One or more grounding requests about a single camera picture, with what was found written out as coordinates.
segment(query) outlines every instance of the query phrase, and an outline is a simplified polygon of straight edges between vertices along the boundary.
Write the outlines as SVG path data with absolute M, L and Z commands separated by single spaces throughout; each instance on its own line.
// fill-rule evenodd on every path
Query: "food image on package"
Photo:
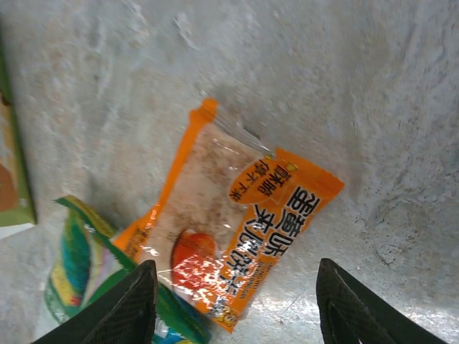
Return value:
M 16 206 L 19 197 L 11 118 L 3 95 L 0 106 L 0 211 L 6 211 Z
M 14 101 L 0 44 L 0 239 L 35 225 Z
M 158 204 L 113 241 L 232 332 L 262 281 L 343 184 L 282 149 L 267 153 L 217 117 L 192 111 Z

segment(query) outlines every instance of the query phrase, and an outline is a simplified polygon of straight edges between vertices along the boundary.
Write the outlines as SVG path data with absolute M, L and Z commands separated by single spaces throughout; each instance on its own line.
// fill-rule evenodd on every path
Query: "orange packaging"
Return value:
M 344 187 L 231 122 L 212 99 L 192 111 L 158 204 L 113 240 L 136 263 L 154 259 L 166 286 L 229 332 L 268 272 Z

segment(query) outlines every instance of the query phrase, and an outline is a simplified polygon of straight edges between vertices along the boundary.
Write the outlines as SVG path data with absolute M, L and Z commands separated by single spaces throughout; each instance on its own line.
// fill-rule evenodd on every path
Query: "plastic bag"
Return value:
M 268 272 L 344 185 L 285 150 L 267 154 L 217 110 L 208 99 L 191 112 L 158 204 L 113 243 L 135 262 L 155 259 L 158 280 L 232 332 Z
M 0 239 L 35 225 L 13 100 L 0 45 Z
M 74 196 L 57 203 L 66 206 L 69 215 L 60 254 L 44 290 L 44 303 L 54 321 L 45 314 L 42 318 L 47 324 L 40 323 L 43 328 L 36 331 L 37 338 L 78 314 L 135 267 L 108 241 L 115 233 L 113 227 L 88 205 Z M 163 285 L 158 286 L 156 312 L 153 344 L 209 342 L 199 314 Z

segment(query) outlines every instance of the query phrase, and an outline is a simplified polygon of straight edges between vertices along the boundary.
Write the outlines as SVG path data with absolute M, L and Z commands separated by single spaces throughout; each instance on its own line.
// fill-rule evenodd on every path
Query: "white surface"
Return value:
M 214 343 L 320 343 L 321 257 L 459 342 L 457 1 L 3 0 L 0 13 L 40 220 L 0 242 L 4 343 L 37 322 L 65 215 L 51 200 L 73 193 L 127 225 L 206 95 L 346 182 Z
M 9 237 L 10 235 L 17 234 L 20 231 L 30 229 L 34 224 L 17 224 L 16 226 L 0 227 L 0 240 Z

